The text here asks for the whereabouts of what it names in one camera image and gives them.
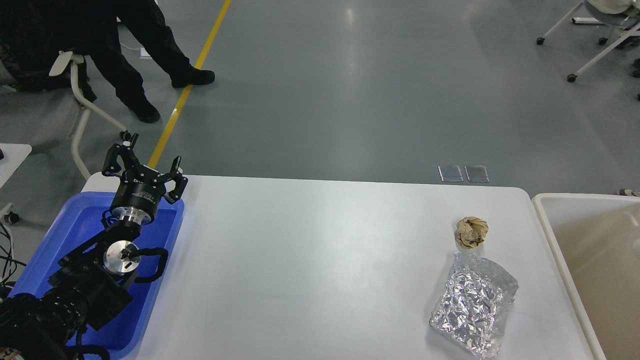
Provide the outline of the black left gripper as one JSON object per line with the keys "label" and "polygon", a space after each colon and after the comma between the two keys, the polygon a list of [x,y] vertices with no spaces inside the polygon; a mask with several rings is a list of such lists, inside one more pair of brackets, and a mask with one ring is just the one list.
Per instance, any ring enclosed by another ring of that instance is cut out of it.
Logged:
{"label": "black left gripper", "polygon": [[180,155],[173,159],[167,173],[145,169],[133,151],[138,133],[125,134],[129,135],[128,139],[109,148],[102,166],[103,176],[119,178],[109,211],[119,220],[150,224],[156,218],[162,198],[169,204],[178,202],[189,180],[183,174]]}

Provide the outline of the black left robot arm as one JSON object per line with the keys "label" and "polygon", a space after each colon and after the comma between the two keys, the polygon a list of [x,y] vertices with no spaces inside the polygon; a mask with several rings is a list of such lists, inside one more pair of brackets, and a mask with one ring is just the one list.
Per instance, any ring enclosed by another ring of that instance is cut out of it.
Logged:
{"label": "black left robot arm", "polygon": [[19,292],[1,302],[3,360],[83,360],[93,354],[109,360],[108,350],[82,343],[134,300],[133,284],[151,284],[164,273],[170,252],[139,247],[142,228],[153,223],[162,200],[178,202],[188,184],[176,156],[167,173],[141,164],[134,153],[137,133],[121,133],[107,151],[102,175],[116,177],[118,189],[102,214],[103,230],[58,260],[51,288],[41,297]]}

